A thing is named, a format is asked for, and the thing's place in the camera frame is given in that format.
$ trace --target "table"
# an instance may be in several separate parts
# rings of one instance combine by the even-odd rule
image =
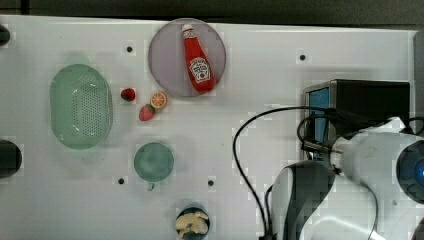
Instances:
[[[220,84],[207,96],[169,96],[167,108],[142,123],[138,111],[160,90],[148,47],[166,22],[4,15],[0,23],[13,36],[0,49],[0,137],[23,152],[20,171],[0,181],[2,239],[177,239],[175,217],[192,202],[209,212],[207,239],[257,239],[259,210],[231,150],[243,121],[301,105],[305,87],[336,78],[413,86],[414,31],[211,24],[227,48]],[[85,151],[60,144],[50,124],[50,83],[71,63],[95,67],[112,91],[112,130]],[[122,104],[126,87],[136,88],[135,104]],[[240,138],[242,165],[261,197],[301,158],[300,120],[300,112],[267,116]],[[138,147],[156,140],[171,147],[175,168],[148,192],[132,161]]]

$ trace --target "green cup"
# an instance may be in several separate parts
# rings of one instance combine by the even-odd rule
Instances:
[[[171,174],[174,157],[165,145],[157,142],[148,143],[135,154],[134,168],[142,179],[149,182],[148,190],[152,191],[156,182]]]

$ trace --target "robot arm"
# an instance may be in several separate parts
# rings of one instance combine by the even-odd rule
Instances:
[[[365,187],[313,161],[283,169],[272,191],[277,239],[369,239],[376,205]]]
[[[277,239],[424,239],[424,138],[401,123],[340,138],[331,163],[341,175],[313,161],[283,169],[272,191]]]

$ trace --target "green basket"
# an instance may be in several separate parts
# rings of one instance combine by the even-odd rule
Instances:
[[[52,129],[72,149],[101,142],[112,126],[112,96],[95,69],[75,64],[62,69],[50,85]]]

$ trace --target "red ketchup bottle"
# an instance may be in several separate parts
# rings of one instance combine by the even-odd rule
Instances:
[[[215,87],[215,76],[206,59],[205,53],[200,46],[199,40],[193,31],[191,24],[182,27],[186,64],[191,84],[199,93],[205,93]]]

